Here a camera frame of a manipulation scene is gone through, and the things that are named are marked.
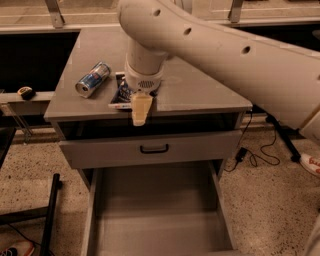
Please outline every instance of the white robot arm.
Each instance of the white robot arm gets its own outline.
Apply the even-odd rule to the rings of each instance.
[[[134,90],[159,85],[176,55],[320,145],[320,54],[199,20],[170,0],[121,0],[129,35],[126,78]]]

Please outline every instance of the electrical cord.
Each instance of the electrical cord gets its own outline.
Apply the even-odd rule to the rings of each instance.
[[[242,141],[245,132],[247,131],[249,125],[251,124],[251,121],[252,121],[252,111],[250,111],[250,120],[249,120],[249,122],[247,123],[246,127],[244,128],[244,130],[243,130],[243,132],[242,132],[242,135],[241,135],[240,140],[239,140],[239,142],[238,142],[237,148],[239,147],[240,142]],[[241,161],[237,159],[234,167],[233,167],[231,170],[224,169],[224,171],[226,171],[226,172],[233,172],[233,171],[237,168],[237,166],[238,166],[238,164],[239,164],[240,162],[241,162]]]
[[[252,121],[252,111],[250,112],[250,120],[249,120],[249,122],[247,123],[245,129],[243,130],[243,133],[242,133],[242,135],[241,135],[241,138],[240,138],[240,140],[239,140],[239,143],[238,143],[238,145],[237,145],[237,148],[239,147],[240,142],[242,141],[245,132],[247,131],[249,125],[251,124],[251,121]],[[268,153],[266,153],[266,152],[264,151],[265,148],[270,147],[270,146],[273,146],[273,145],[275,144],[276,140],[277,140],[277,131],[276,131],[276,129],[274,128],[274,140],[273,140],[270,144],[266,144],[266,145],[263,145],[263,146],[260,147],[260,152],[261,152],[263,155],[274,159],[275,162],[268,161],[267,159],[265,159],[265,158],[263,158],[263,157],[261,157],[261,156],[259,156],[259,155],[257,155],[257,154],[254,154],[254,153],[253,153],[252,151],[250,151],[249,149],[241,147],[240,150],[238,151],[237,156],[236,156],[236,163],[235,163],[234,167],[233,167],[231,170],[224,169],[224,171],[229,172],[229,173],[230,173],[230,172],[233,172],[233,171],[237,168],[238,164],[243,161],[243,159],[244,159],[247,151],[251,154],[249,160],[250,160],[251,165],[254,166],[254,167],[258,167],[258,161],[257,161],[257,159],[260,159],[260,160],[264,161],[265,163],[270,164],[270,165],[273,165],[273,166],[279,165],[280,162],[281,162],[279,158],[277,158],[276,156],[272,156],[272,155],[270,155],[270,154],[268,154]]]
[[[260,147],[260,152],[261,152],[263,155],[274,159],[276,162],[274,162],[274,163],[273,163],[273,162],[270,162],[270,161],[264,159],[263,157],[261,157],[261,156],[259,156],[259,155],[257,155],[257,154],[252,153],[252,152],[248,149],[248,152],[251,154],[251,156],[250,156],[249,159],[250,159],[250,163],[251,163],[252,166],[258,167],[257,158],[259,158],[260,160],[264,161],[265,163],[270,164],[270,165],[273,165],[273,166],[277,166],[277,165],[280,164],[281,161],[280,161],[280,159],[279,159],[278,157],[272,156],[272,155],[266,153],[266,152],[263,150],[264,148],[273,146],[273,145],[275,144],[276,140],[277,140],[277,131],[276,131],[276,129],[274,128],[274,140],[273,140],[270,144],[263,145],[263,146]]]
[[[29,242],[33,243],[34,245],[38,245],[38,246],[41,247],[41,244],[40,244],[40,243],[37,243],[37,242],[29,239],[29,238],[26,237],[24,234],[22,234],[21,231],[20,231],[19,229],[17,229],[16,227],[14,227],[14,226],[12,226],[11,224],[8,224],[8,223],[7,223],[7,225],[8,225],[10,228],[12,228],[14,231],[16,231],[16,232],[17,232],[20,236],[22,236],[24,239],[28,240]],[[49,253],[50,253],[51,256],[55,256],[54,253],[53,253],[51,250],[49,250]]]

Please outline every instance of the blue can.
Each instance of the blue can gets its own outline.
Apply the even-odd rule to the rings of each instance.
[[[100,61],[76,84],[77,92],[82,97],[89,98],[92,93],[102,84],[102,82],[110,75],[110,73],[110,67],[106,63]]]

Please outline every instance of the table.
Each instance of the table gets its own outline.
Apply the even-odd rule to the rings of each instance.
[[[252,105],[170,57],[146,125],[134,127],[108,107],[127,40],[119,25],[82,29],[44,116],[90,189],[82,255],[233,252],[218,180]],[[76,82],[101,60],[113,74],[80,97]]]

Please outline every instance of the gray drawer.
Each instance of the gray drawer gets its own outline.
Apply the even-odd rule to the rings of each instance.
[[[95,169],[81,255],[239,255],[210,163]]]
[[[240,131],[62,141],[74,169],[225,159],[232,155]]]

